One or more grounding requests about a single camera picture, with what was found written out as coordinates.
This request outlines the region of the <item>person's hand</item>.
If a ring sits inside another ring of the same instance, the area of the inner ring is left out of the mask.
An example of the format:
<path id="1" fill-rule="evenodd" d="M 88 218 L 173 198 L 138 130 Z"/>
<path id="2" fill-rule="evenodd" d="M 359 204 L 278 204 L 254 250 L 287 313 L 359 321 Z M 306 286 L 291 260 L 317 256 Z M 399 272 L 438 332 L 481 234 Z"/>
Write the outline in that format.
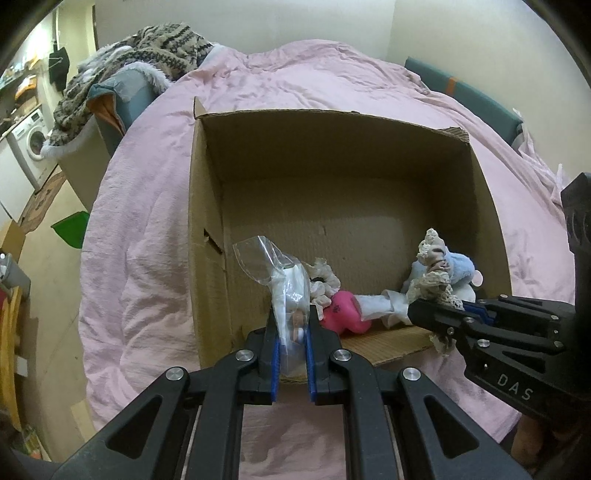
<path id="1" fill-rule="evenodd" d="M 541 424 L 526 415 L 522 415 L 518 424 L 511 456 L 526 470 L 535 470 L 543 444 L 543 429 Z"/>

